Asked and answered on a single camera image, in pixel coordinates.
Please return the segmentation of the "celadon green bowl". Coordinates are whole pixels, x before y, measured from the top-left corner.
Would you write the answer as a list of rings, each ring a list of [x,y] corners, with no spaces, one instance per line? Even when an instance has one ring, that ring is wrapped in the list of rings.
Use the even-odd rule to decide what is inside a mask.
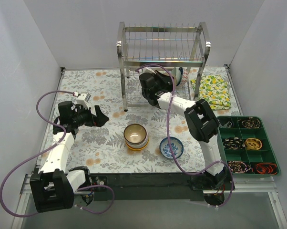
[[[176,68],[176,73],[175,73],[176,81],[177,81],[177,86],[183,85],[183,68],[179,67]]]

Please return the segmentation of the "blue patterned bowl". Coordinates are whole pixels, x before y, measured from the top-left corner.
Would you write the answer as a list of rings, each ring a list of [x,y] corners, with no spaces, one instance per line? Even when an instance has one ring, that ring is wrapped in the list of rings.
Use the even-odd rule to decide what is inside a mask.
[[[182,76],[181,76],[181,85],[189,82],[189,71],[186,68],[183,68]]]

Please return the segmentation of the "beige top bowl of stack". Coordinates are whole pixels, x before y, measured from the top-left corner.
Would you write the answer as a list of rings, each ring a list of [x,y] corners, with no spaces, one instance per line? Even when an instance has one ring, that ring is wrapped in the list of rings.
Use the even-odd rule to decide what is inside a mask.
[[[125,128],[123,135],[127,142],[140,144],[146,139],[147,131],[140,124],[131,124]]]

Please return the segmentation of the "white bowl of stack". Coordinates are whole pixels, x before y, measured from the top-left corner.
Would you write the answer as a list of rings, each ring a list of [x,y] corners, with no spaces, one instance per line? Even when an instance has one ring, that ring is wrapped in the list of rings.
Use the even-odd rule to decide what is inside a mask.
[[[131,133],[129,135],[124,135],[125,141],[131,147],[142,147],[148,143],[148,134]]]

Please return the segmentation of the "blue white floral bowl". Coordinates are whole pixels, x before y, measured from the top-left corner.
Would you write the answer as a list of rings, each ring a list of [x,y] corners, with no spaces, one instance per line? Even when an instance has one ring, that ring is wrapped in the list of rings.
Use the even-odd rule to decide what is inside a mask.
[[[164,138],[159,144],[161,154],[167,159],[173,159],[171,149],[176,159],[180,158],[184,153],[183,143],[176,137],[170,137],[171,146],[169,146],[168,138]]]

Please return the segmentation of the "black glossy bowl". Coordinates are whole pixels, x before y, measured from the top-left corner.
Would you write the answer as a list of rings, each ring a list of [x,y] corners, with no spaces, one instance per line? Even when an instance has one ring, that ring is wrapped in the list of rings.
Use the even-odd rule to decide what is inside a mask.
[[[171,73],[171,75],[172,75],[172,77],[173,77],[173,79],[174,79],[175,85],[177,85],[177,76],[176,76],[176,74],[177,74],[177,68],[174,67],[174,68],[170,71],[170,73]]]

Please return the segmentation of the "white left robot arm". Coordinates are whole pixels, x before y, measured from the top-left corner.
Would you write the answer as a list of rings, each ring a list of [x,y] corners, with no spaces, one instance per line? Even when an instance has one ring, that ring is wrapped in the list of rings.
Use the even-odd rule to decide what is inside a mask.
[[[75,142],[79,127],[102,127],[109,121],[98,105],[95,114],[87,102],[77,100],[58,104],[59,116],[53,125],[54,148],[38,173],[30,178],[30,187],[36,210],[39,213],[68,209],[73,206],[77,189],[86,191],[92,187],[92,178],[87,167],[66,170],[67,159]]]

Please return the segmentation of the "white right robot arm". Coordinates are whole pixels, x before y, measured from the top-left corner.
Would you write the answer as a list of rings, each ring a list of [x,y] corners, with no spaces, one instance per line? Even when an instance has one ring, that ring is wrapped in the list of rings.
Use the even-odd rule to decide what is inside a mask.
[[[186,119],[191,136],[198,141],[205,160],[206,170],[201,172],[203,186],[219,189],[228,169],[221,160],[217,134],[219,121],[204,99],[186,100],[173,95],[174,80],[158,71],[141,73],[139,81],[142,95],[151,106],[178,114]]]

